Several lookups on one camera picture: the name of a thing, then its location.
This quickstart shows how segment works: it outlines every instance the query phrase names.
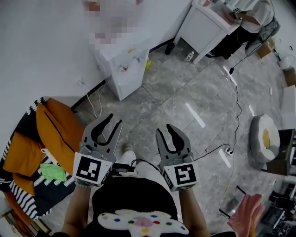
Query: black baseboard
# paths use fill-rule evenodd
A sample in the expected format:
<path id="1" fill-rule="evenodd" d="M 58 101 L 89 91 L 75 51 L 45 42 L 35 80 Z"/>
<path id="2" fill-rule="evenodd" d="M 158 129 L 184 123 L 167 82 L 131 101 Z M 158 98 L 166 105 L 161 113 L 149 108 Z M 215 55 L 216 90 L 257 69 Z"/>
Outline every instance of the black baseboard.
<path id="1" fill-rule="evenodd" d="M 166 44 L 168 44 L 169 42 L 174 41 L 174 39 L 175 39 L 175 38 L 171 38 L 171 39 L 167 40 L 166 42 L 163 42 L 163 43 L 161 43 L 161 44 L 155 46 L 154 48 L 152 48 L 152 49 L 149 51 L 149 53 L 152 53 L 153 51 L 159 49 L 160 47 L 162 47 L 162 46 L 164 46 L 164 45 L 166 45 Z M 87 93 L 87 95 L 90 96 L 92 93 L 94 93 L 97 89 L 99 89 L 99 88 L 100 88 L 101 86 L 103 86 L 104 84 L 106 84 L 106 81 L 105 81 L 105 80 L 101 81 L 98 85 L 96 85 L 93 89 L 91 89 L 90 92 Z M 71 110 L 75 110 L 75 109 L 78 107 L 78 105 L 80 105 L 80 104 L 81 104 L 84 100 L 86 100 L 86 99 L 87 99 L 87 96 L 84 95 L 79 101 L 77 101 L 77 102 L 71 107 Z"/>
<path id="2" fill-rule="evenodd" d="M 92 93 L 94 93 L 97 89 L 99 89 L 102 85 L 106 84 L 106 81 L 103 80 L 101 81 L 98 85 L 96 85 L 93 89 L 91 89 L 87 95 L 90 96 Z M 71 110 L 75 110 L 78 105 L 80 105 L 84 100 L 87 99 L 87 96 L 84 95 L 83 97 L 81 97 L 81 99 L 79 101 L 77 101 L 72 107 L 71 107 Z"/>
<path id="3" fill-rule="evenodd" d="M 175 39 L 175 37 L 174 37 L 174 38 L 171 38 L 171 39 L 169 39 L 169 40 L 167 40 L 166 42 L 163 42 L 163 43 L 161 43 L 161 44 L 155 46 L 154 48 L 150 49 L 149 54 L 151 54 L 151 53 L 154 52 L 155 50 L 159 49 L 160 47 L 162 47 L 162 46 L 168 44 L 169 42 L 173 42 L 174 39 Z"/>

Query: round cushion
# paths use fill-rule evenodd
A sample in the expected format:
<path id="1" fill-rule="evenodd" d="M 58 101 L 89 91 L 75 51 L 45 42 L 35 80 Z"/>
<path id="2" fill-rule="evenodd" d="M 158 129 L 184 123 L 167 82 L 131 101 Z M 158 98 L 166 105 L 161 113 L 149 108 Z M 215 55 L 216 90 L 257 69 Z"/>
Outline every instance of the round cushion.
<path id="1" fill-rule="evenodd" d="M 254 117 L 250 128 L 252 155 L 259 162 L 270 162 L 279 152 L 280 139 L 276 125 L 267 114 Z"/>

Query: plastic bottle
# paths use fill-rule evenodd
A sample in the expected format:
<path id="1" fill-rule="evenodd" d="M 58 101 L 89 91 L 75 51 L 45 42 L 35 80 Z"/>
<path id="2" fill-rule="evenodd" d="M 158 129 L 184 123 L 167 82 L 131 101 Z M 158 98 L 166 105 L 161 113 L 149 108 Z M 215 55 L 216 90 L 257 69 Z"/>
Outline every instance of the plastic bottle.
<path id="1" fill-rule="evenodd" d="M 188 56 L 186 57 L 186 60 L 190 62 L 190 60 L 193 58 L 194 52 L 192 51 Z"/>

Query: forearm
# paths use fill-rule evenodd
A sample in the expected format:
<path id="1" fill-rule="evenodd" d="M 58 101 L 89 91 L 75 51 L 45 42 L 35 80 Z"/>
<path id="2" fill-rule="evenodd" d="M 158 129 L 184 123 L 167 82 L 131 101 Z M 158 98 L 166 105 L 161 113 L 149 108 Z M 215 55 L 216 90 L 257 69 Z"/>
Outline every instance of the forearm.
<path id="1" fill-rule="evenodd" d="M 251 22 L 256 25 L 260 25 L 260 23 L 254 17 L 248 16 L 244 13 L 239 13 L 237 15 L 239 18 L 242 18 L 243 20 L 246 20 L 246 21 Z"/>
<path id="2" fill-rule="evenodd" d="M 194 236 L 209 237 L 204 215 L 200 210 L 192 189 L 179 192 L 184 225 Z"/>
<path id="3" fill-rule="evenodd" d="M 61 232 L 77 237 L 86 228 L 90 194 L 90 188 L 75 188 Z"/>

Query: cardboard box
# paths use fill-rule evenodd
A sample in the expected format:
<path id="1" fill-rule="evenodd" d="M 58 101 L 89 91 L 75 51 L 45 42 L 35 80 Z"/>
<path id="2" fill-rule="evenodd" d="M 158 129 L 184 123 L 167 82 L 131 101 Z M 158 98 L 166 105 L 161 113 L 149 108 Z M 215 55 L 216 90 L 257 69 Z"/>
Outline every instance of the cardboard box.
<path id="1" fill-rule="evenodd" d="M 296 71 L 295 68 L 291 68 L 284 72 L 285 80 L 288 86 L 296 85 Z"/>
<path id="2" fill-rule="evenodd" d="M 257 50 L 257 55 L 260 58 L 264 58 L 266 55 L 270 54 L 274 50 L 275 46 L 276 44 L 273 38 L 270 38 Z"/>

